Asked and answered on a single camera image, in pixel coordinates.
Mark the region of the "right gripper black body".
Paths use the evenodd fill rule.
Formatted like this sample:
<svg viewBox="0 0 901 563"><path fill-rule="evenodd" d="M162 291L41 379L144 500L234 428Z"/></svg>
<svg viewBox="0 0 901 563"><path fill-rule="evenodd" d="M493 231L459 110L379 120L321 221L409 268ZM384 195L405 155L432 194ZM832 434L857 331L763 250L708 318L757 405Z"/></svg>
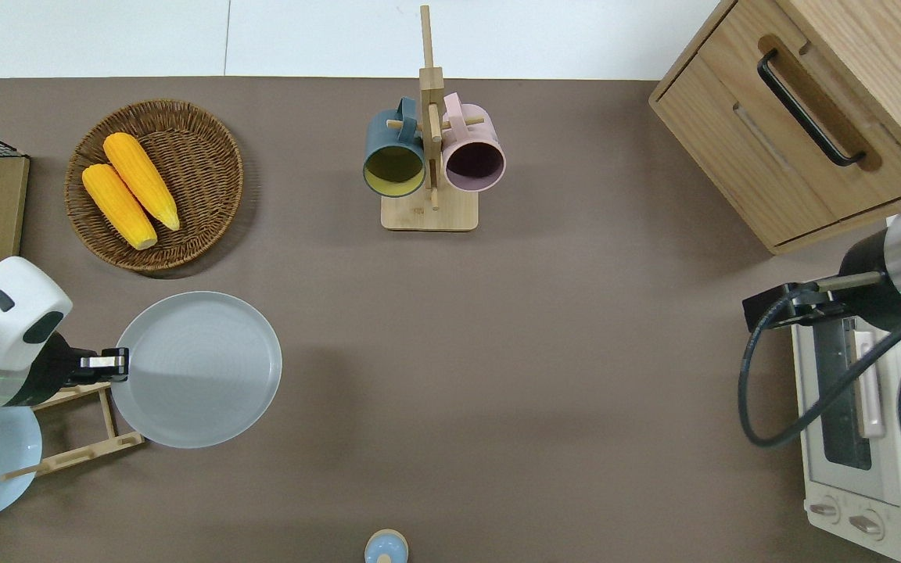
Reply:
<svg viewBox="0 0 901 563"><path fill-rule="evenodd" d="M865 272L879 272L882 279L877 284L844 289L842 303L856 316L883 331L894 331L901 325L901 293L889 277L885 262L887 229L863 238L845 253L842 260L844 277Z"/></svg>

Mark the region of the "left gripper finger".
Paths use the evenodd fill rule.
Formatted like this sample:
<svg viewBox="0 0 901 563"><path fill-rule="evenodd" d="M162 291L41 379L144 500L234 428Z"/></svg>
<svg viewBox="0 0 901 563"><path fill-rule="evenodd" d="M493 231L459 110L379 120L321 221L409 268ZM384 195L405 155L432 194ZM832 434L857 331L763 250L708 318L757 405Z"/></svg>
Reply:
<svg viewBox="0 0 901 563"><path fill-rule="evenodd" d="M97 355L79 360L79 384L97 382L124 382L129 375L130 350L128 348L104 349Z"/></svg>

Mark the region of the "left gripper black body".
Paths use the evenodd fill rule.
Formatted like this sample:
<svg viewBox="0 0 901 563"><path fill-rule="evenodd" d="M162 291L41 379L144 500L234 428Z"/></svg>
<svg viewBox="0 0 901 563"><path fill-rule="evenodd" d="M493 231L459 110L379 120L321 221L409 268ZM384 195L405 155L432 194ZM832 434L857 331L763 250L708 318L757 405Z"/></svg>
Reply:
<svg viewBox="0 0 901 563"><path fill-rule="evenodd" d="M28 371L24 382L24 405L40 405L67 387L71 373L80 367L82 357L85 357L85 350L72 348L63 336L53 332Z"/></svg>

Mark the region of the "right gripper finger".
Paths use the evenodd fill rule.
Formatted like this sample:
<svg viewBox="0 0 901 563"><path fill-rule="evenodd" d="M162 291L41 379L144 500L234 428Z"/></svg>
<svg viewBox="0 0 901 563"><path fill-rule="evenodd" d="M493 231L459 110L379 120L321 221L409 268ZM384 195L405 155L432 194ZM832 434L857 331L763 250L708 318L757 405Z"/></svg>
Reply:
<svg viewBox="0 0 901 563"><path fill-rule="evenodd" d="M766 328L815 325L853 314L839 293L873 288L886 279L883 271L867 271L787 282L743 299L741 306L749 332L754 332L762 320L766 320Z"/></svg>

